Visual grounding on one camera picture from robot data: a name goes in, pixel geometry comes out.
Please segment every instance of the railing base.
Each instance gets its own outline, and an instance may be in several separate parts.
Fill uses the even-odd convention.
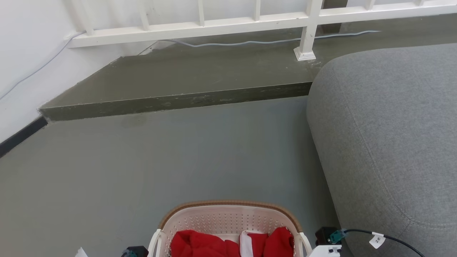
[[[297,61],[306,61],[306,60],[316,60],[316,56],[314,55],[314,52],[305,52],[302,53],[300,52],[300,48],[297,47],[294,50],[295,56],[297,57]]]

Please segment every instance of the white cable label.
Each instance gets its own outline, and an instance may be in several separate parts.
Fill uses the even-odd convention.
[[[386,240],[383,234],[379,234],[376,232],[372,232],[374,238],[370,240],[370,244],[375,248],[378,249]]]

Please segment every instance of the sofa seam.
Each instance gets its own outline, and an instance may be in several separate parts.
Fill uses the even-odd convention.
[[[385,181],[383,180],[382,176],[381,176],[381,173],[380,171],[378,170],[377,168],[377,165],[376,165],[376,161],[373,159],[372,157],[372,153],[364,139],[364,137],[362,136],[361,132],[360,132],[360,129],[356,123],[356,120],[354,118],[354,115],[352,114],[352,111],[351,109],[349,108],[349,104],[348,104],[348,100],[346,99],[346,96],[343,94],[343,90],[341,88],[341,84],[340,84],[340,80],[338,79],[338,76],[335,72],[335,68],[334,66],[332,66],[332,71],[333,71],[333,74],[336,78],[336,82],[337,82],[337,85],[338,85],[338,88],[341,92],[341,95],[342,95],[342,98],[344,100],[344,104],[346,106],[346,108],[348,109],[349,111],[349,114],[351,116],[351,119],[352,119],[352,122],[353,122],[353,125],[354,127],[356,128],[357,130],[357,135],[359,137],[359,139],[362,141],[364,147],[365,147],[365,153],[367,154],[368,158],[370,159],[370,163],[371,163],[371,166],[372,168],[374,169],[375,173],[376,173],[376,178],[378,179],[379,183],[381,184],[382,188],[383,188],[383,191],[384,191],[384,194],[386,195],[389,203],[392,205],[392,207],[394,208],[395,211],[397,211],[398,213],[400,213],[400,215],[408,220],[408,221],[411,221],[411,222],[414,222],[414,223],[419,223],[419,224],[425,224],[425,225],[431,225],[431,226],[447,226],[447,225],[455,225],[457,223],[449,223],[449,224],[433,224],[433,223],[426,223],[426,222],[423,222],[423,221],[419,221],[419,220],[415,220],[414,218],[412,218],[411,216],[409,216],[403,209],[401,209],[401,207],[399,207],[395,201],[395,198],[391,195],[391,193],[389,192],[388,190],[388,187],[385,183]]]
[[[423,224],[417,224],[417,222],[413,222],[413,225],[418,226],[418,227],[421,227],[421,228],[425,228],[425,229],[430,229],[430,230],[449,230],[449,229],[457,229],[457,227],[455,227],[455,226],[444,227],[444,228],[438,228],[438,227],[425,227],[425,226],[423,226]]]

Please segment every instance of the dark gray strip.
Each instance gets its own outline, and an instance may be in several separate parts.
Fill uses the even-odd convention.
[[[103,116],[202,107],[226,103],[306,96],[309,93],[311,84],[311,82],[304,82],[287,85],[262,86],[185,95],[149,97],[113,102],[49,107],[42,108],[40,111],[49,121],[96,118]]]
[[[347,6],[347,0],[324,0],[322,9],[342,8]],[[340,33],[341,23],[320,25],[324,35]]]
[[[24,140],[26,140],[28,137],[42,129],[47,124],[48,122],[46,121],[46,119],[41,116],[29,125],[27,125],[21,131],[17,132],[16,134],[12,135],[10,138],[5,140],[3,143],[0,144],[0,158],[7,154],[9,151],[11,151],[13,148],[15,148],[17,145],[22,143]]]

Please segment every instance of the concrete floor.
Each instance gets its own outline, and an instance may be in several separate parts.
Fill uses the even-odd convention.
[[[3,256],[120,256],[174,206],[276,203],[314,239],[337,217],[307,97],[52,123],[0,159]]]

